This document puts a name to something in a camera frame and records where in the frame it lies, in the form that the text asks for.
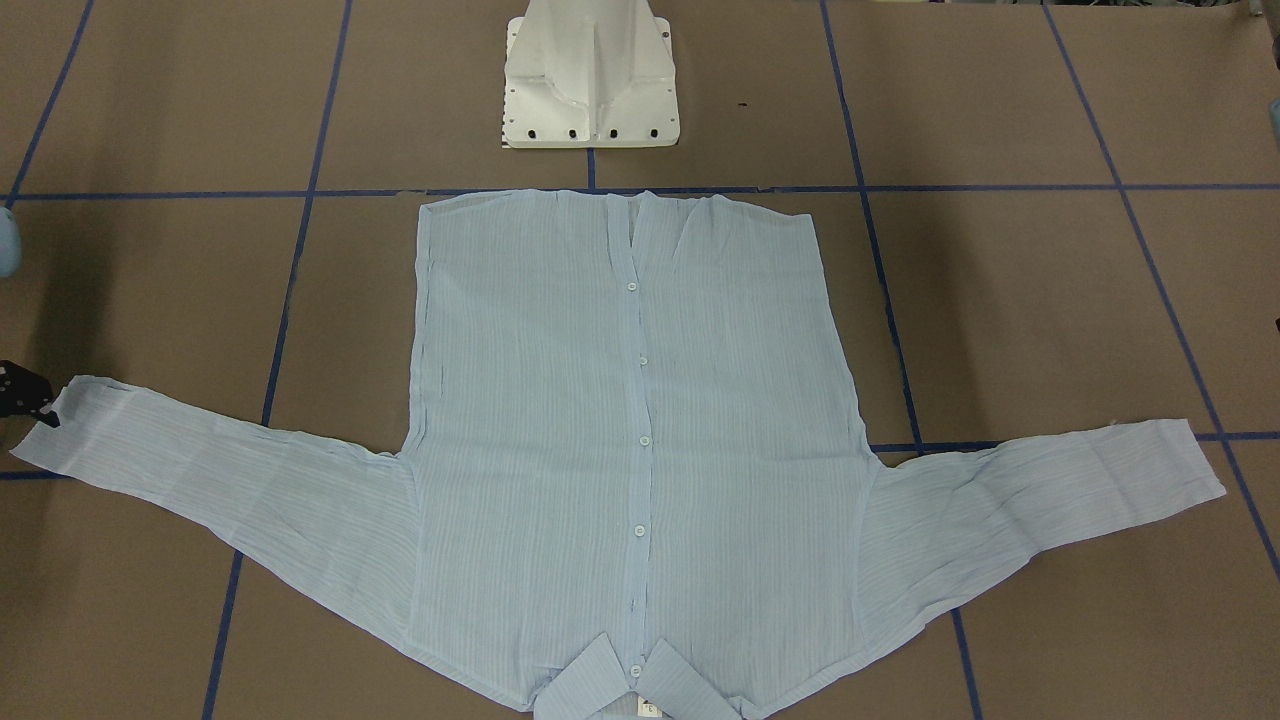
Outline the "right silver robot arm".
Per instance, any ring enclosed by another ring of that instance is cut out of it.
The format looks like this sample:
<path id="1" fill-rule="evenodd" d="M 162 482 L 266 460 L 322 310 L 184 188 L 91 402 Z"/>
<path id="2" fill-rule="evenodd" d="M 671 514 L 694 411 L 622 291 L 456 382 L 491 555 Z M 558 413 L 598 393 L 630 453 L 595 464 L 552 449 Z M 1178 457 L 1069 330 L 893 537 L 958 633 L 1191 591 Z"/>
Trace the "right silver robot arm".
<path id="1" fill-rule="evenodd" d="M 17 219 L 9 208 L 0 210 L 0 277 L 13 277 L 23 259 L 22 237 Z"/>

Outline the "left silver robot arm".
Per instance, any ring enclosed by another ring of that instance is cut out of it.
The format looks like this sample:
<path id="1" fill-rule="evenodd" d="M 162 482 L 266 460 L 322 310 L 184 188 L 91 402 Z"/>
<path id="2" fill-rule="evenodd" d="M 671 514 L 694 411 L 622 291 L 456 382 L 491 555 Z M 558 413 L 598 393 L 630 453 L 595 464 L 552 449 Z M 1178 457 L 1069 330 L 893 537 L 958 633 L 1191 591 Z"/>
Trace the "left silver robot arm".
<path id="1" fill-rule="evenodd" d="M 1268 126 L 1274 137 L 1276 147 L 1280 145 L 1280 99 L 1276 97 L 1268 104 Z"/>

